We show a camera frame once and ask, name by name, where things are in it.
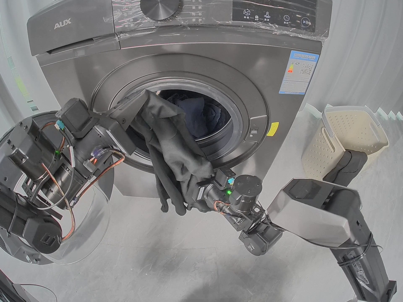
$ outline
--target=cable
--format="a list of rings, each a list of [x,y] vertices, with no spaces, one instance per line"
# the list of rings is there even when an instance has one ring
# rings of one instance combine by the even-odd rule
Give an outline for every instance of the cable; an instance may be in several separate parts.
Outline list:
[[[64,197],[64,201],[66,203],[66,206],[68,208],[68,210],[70,211],[70,216],[71,216],[71,229],[68,232],[68,234],[66,236],[64,236],[62,238],[62,242],[64,242],[65,240],[69,239],[71,237],[71,235],[73,235],[74,231],[75,231],[75,218],[74,218],[74,214],[73,214],[73,210],[71,209],[70,204],[68,203],[68,200],[66,199],[66,195],[63,193],[62,188],[60,187],[59,183],[57,182],[57,180],[55,179],[55,177],[53,176],[53,174],[50,172],[50,170],[44,165],[42,164],[42,167],[46,170],[46,172],[49,174],[49,177],[53,180],[53,182],[55,183],[55,185],[57,186],[57,188],[59,189],[60,193],[62,194],[62,196]]]
[[[18,198],[17,198],[17,194],[15,192],[13,192],[14,194],[14,198],[15,198],[15,209],[14,209],[14,214],[13,214],[13,218],[11,219],[11,223],[10,223],[10,227],[8,227],[7,230],[7,236],[10,237],[11,234],[11,230],[13,229],[14,223],[15,223],[15,219],[17,218],[17,212],[18,212]]]
[[[229,203],[224,203],[224,202],[221,201],[221,200],[216,200],[216,201],[214,201],[214,210],[215,210],[217,213],[220,213],[220,214],[222,214],[222,215],[231,215],[231,214],[229,214],[229,213],[224,213],[224,212],[222,212],[222,211],[219,211],[219,209],[217,208],[217,203],[221,203],[221,204],[223,204],[223,205],[225,205],[225,206],[230,206]]]
[[[367,244],[363,244],[363,245],[337,246],[336,247],[336,246],[328,246],[328,245],[322,245],[322,244],[314,243],[314,242],[312,242],[312,241],[310,241],[308,239],[305,239],[305,238],[302,238],[302,239],[305,240],[306,242],[310,243],[310,244],[314,244],[314,245],[319,246],[319,247],[325,247],[326,249],[357,249],[357,248],[360,248],[360,247],[367,247],[368,246],[368,243],[367,243]],[[383,247],[380,246],[380,245],[370,245],[370,246],[371,247],[380,247],[380,248],[382,248],[382,251],[383,251]]]
[[[21,285],[21,286],[39,286],[40,288],[47,289],[48,291],[51,291],[51,292],[52,292],[52,294],[54,295],[54,297],[55,297],[55,299],[56,299],[56,302],[57,302],[57,296],[56,296],[56,294],[55,294],[51,289],[47,288],[46,286],[39,285],[39,284],[17,284],[17,285]]]
[[[374,239],[374,235],[371,233],[371,234],[370,234],[370,239],[368,240],[367,247],[364,249],[364,251],[362,252],[362,254],[358,255],[357,257],[354,257],[353,259],[347,260],[347,261],[345,261],[345,262],[338,263],[338,265],[339,265],[340,267],[348,267],[348,266],[350,266],[351,264],[354,264],[355,262],[357,262],[357,261],[359,261],[360,259],[362,259],[362,258],[365,256],[365,254],[367,253],[368,249],[370,249],[370,247],[372,246],[371,243],[372,243],[372,240],[373,240],[373,239]]]
[[[50,125],[55,125],[55,124],[56,124],[56,122],[49,122],[49,123],[46,123],[42,128],[40,128],[40,130],[42,131],[44,128],[47,128],[48,126],[50,126]],[[60,146],[59,146],[59,150],[63,149],[65,140],[66,140],[66,139],[63,137],[63,138],[62,138],[62,143],[61,143]]]
[[[268,215],[265,214],[265,217],[264,217],[260,222],[261,222],[262,224],[267,225],[267,226],[271,226],[271,227],[273,227],[275,230],[278,230],[278,231],[280,231],[280,232],[284,232],[284,231],[285,231],[285,229],[283,229],[283,228],[281,228],[281,227],[279,227],[279,226],[273,224],[273,223],[270,222],[270,221],[268,221],[267,223],[265,223],[264,220],[265,220],[265,219],[267,220],[267,217],[268,217]],[[301,236],[298,236],[298,237],[301,238],[301,239],[303,239],[303,240],[305,240],[306,242],[308,242],[308,243],[310,243],[310,244],[313,244],[313,245],[319,246],[319,247],[324,247],[324,248],[326,248],[326,249],[357,249],[357,248],[359,248],[359,247],[368,247],[368,243],[367,243],[367,244],[363,244],[363,245],[351,245],[351,246],[328,246],[328,245],[322,245],[322,244],[315,243],[315,242],[313,242],[313,241],[311,241],[311,240],[308,240],[308,239],[305,239],[305,238],[303,238],[303,237],[301,237]],[[382,252],[383,252],[383,247],[380,246],[380,245],[370,245],[370,246],[371,246],[371,247],[380,247],[380,248],[382,248]]]
[[[116,161],[114,164],[112,164],[112,165],[110,165],[109,167],[105,168],[104,171],[102,171],[102,172],[99,174],[98,177],[96,177],[93,181],[91,181],[91,183],[90,183],[83,191],[81,191],[80,194],[78,194],[78,195],[73,199],[73,207],[74,207],[75,204],[77,204],[78,200],[80,200],[80,198],[83,196],[83,194],[84,194],[89,188],[91,188],[104,174],[106,174],[110,169],[116,167],[118,164],[121,164],[121,163],[124,161],[124,159],[126,158],[126,156],[125,156],[122,152],[120,152],[120,151],[113,150],[113,149],[110,149],[110,151],[113,152],[113,153],[115,153],[115,154],[119,154],[119,155],[121,156],[121,158],[120,158],[118,161]]]
[[[68,147],[73,147],[73,143],[71,142],[70,138],[68,137],[68,135],[66,134],[66,132],[64,132],[62,129],[59,130],[59,132],[63,135],[63,137],[67,140],[67,144]],[[71,162],[71,179],[70,179],[70,183],[68,184],[68,188],[66,193],[62,196],[62,198],[59,199],[59,201],[57,203],[54,203],[48,207],[44,207],[44,208],[39,208],[37,207],[37,209],[39,210],[48,210],[48,209],[52,209],[53,207],[57,206],[58,204],[60,204],[67,196],[67,194],[70,192],[70,189],[73,185],[73,181],[74,181],[74,173],[75,173],[75,169],[73,167],[74,165],[74,151],[73,148],[70,150],[70,162]]]

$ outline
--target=aux logo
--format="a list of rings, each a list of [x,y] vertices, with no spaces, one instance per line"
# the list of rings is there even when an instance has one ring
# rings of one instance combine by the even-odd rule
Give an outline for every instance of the aux logo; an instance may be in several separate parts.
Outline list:
[[[54,25],[53,30],[55,30],[56,28],[60,28],[60,27],[64,27],[65,25],[68,25],[69,23],[71,23],[71,22],[70,22],[70,19],[71,19],[71,18],[68,18],[68,19],[64,20],[63,22],[56,23],[56,24]]]

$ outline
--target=basket handle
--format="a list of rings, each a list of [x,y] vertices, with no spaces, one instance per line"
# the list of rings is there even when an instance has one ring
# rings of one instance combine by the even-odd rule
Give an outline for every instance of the basket handle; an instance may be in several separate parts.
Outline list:
[[[371,128],[372,132],[375,134],[375,137],[378,140],[378,142],[380,142],[380,136],[379,136],[378,130],[376,129],[375,124],[371,122],[370,128]]]
[[[325,141],[326,141],[327,145],[328,145],[329,148],[330,148],[330,152],[335,152],[336,149],[335,149],[333,143],[330,141],[328,132],[327,132],[327,130],[326,130],[325,127],[322,128],[322,135],[323,135],[323,137],[325,138]]]

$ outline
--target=washing machine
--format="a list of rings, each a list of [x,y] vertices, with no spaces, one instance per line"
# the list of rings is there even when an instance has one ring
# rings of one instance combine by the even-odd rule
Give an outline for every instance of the washing machine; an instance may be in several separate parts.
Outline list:
[[[214,168],[263,179],[328,37],[332,0],[57,0],[27,23],[60,105],[104,112],[149,89],[202,97],[224,122],[196,141]],[[115,170],[123,195],[157,197],[144,138]]]

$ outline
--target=laundry basket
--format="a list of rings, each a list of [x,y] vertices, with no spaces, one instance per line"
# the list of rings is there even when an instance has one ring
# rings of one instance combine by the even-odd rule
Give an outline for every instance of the laundry basket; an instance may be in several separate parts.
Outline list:
[[[345,149],[365,152],[368,155],[365,169],[389,146],[385,131],[365,106],[325,108],[322,121],[302,155],[309,178],[322,180],[339,162]]]

